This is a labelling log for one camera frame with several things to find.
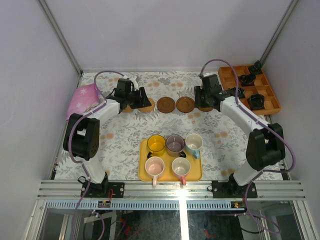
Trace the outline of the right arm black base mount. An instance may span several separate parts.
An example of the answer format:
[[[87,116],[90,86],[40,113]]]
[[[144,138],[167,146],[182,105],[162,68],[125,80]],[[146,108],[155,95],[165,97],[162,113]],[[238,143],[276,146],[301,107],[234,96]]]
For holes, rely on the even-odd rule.
[[[209,192],[212,192],[215,199],[256,199],[258,197],[256,185],[252,182],[240,186],[236,183],[234,174],[229,176],[228,181],[211,181],[211,190],[207,188]]]

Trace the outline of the blue mug cream inside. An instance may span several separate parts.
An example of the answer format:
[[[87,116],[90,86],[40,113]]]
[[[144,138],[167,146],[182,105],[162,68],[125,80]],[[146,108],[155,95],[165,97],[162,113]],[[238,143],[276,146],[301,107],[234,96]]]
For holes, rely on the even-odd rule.
[[[203,139],[196,133],[189,134],[185,139],[185,148],[188,154],[195,159],[200,159],[200,150],[203,146]]]

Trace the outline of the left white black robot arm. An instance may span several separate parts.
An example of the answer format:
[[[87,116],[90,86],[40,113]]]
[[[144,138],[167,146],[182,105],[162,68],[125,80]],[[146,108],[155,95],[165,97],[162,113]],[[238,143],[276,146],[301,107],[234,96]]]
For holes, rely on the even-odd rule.
[[[69,152],[74,163],[81,164],[92,191],[98,197],[105,197],[110,190],[106,172],[99,162],[97,152],[100,146],[100,126],[119,115],[127,107],[140,109],[150,107],[145,88],[138,87],[133,79],[120,78],[116,88],[100,104],[84,113],[72,113],[68,118],[63,140],[63,149]]]

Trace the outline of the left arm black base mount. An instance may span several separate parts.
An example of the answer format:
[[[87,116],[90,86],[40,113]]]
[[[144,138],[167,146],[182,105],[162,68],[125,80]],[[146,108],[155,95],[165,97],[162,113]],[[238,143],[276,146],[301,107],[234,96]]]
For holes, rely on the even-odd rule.
[[[82,185],[81,196],[84,198],[123,198],[125,192],[124,182],[109,182],[108,176],[105,175],[102,183],[91,183],[87,192],[85,190],[89,181],[81,176],[77,181]]]

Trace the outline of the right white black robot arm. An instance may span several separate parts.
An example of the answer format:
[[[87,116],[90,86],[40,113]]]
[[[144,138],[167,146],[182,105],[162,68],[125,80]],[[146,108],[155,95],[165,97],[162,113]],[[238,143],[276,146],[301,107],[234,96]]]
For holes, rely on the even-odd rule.
[[[223,90],[216,74],[199,76],[202,84],[194,87],[194,101],[198,108],[214,108],[228,116],[247,135],[246,161],[229,178],[228,192],[240,197],[246,185],[266,167],[273,166],[286,156],[282,127],[258,118],[230,90]]]

